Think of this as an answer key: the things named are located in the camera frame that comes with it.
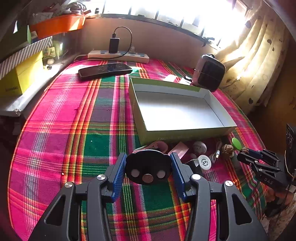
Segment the person right hand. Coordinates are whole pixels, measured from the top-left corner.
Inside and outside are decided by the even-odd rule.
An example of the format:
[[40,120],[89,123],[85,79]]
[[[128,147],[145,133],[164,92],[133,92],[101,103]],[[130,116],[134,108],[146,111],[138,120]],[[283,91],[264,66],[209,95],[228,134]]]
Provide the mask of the person right hand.
[[266,201],[267,202],[274,201],[276,197],[278,197],[279,199],[285,199],[285,205],[289,205],[294,198],[294,194],[289,191],[276,192],[273,189],[268,187],[267,195],[265,197]]

